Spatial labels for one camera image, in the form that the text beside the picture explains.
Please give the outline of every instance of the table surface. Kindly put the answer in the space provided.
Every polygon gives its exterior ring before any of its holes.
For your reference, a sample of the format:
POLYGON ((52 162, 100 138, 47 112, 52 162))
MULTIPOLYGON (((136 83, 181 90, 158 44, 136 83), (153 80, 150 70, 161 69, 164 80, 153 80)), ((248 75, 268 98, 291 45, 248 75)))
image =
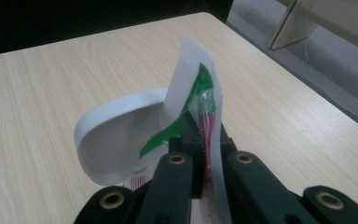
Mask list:
POLYGON ((223 122, 291 191, 358 202, 358 124, 205 13, 0 54, 0 223, 71 223, 98 189, 74 128, 93 107, 167 87, 186 36, 210 52, 223 122))

